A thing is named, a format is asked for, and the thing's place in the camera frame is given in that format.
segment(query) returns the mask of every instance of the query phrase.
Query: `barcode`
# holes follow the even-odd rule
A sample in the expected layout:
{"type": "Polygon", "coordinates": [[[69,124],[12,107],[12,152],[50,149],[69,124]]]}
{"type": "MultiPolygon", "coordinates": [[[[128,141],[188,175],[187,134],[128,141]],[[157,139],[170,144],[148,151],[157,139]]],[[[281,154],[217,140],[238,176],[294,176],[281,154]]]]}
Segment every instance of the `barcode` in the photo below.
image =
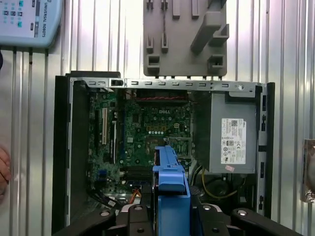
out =
{"type": "Polygon", "coordinates": [[[231,121],[231,125],[232,125],[232,127],[237,126],[237,120],[232,120],[232,121],[231,121]]]}

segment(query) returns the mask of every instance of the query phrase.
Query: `power supply label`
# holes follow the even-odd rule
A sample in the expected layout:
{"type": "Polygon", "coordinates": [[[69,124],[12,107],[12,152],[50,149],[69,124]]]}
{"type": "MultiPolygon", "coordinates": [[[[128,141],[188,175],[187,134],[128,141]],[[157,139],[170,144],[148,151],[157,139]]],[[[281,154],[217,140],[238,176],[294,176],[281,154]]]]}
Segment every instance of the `power supply label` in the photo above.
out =
{"type": "Polygon", "coordinates": [[[221,164],[246,163],[246,121],[223,118],[221,122],[221,164]]]}

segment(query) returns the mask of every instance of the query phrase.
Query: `gray 3d-printed holder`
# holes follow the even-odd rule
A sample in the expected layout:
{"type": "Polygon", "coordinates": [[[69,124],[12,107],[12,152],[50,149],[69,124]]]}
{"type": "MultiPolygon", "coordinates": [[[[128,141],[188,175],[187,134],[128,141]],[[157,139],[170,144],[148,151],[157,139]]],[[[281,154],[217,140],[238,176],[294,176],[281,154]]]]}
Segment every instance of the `gray 3d-printed holder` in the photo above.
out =
{"type": "Polygon", "coordinates": [[[226,0],[144,0],[144,74],[224,76],[226,0]]]}

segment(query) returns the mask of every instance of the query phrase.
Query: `expansion slot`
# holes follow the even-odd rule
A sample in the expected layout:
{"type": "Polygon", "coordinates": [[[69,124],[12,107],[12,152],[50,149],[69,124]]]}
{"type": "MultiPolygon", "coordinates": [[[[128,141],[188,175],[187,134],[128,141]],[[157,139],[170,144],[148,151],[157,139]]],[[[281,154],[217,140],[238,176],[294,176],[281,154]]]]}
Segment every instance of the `expansion slot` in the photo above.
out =
{"type": "Polygon", "coordinates": [[[110,127],[110,157],[112,163],[116,163],[117,121],[113,120],[110,127]]]}
{"type": "Polygon", "coordinates": [[[98,152],[98,145],[99,145],[99,110],[95,110],[94,113],[94,146],[96,152],[98,152]]]}
{"type": "Polygon", "coordinates": [[[107,108],[102,109],[102,117],[103,117],[103,129],[102,129],[102,144],[105,145],[107,143],[107,108]]]}

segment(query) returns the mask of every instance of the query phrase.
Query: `metal wall panel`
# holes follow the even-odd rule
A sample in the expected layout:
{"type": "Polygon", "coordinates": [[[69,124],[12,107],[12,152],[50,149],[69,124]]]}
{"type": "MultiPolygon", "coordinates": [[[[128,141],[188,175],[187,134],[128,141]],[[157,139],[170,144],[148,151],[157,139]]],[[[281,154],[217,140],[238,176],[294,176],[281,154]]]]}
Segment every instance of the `metal wall panel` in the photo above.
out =
{"type": "MultiPolygon", "coordinates": [[[[272,218],[314,235],[315,209],[300,194],[302,141],[315,135],[315,0],[228,0],[226,7],[223,79],[276,83],[272,218]]],[[[0,141],[13,180],[0,206],[1,236],[50,235],[54,77],[119,70],[144,78],[142,11],[142,0],[64,0],[51,49],[2,49],[0,141]]]]}

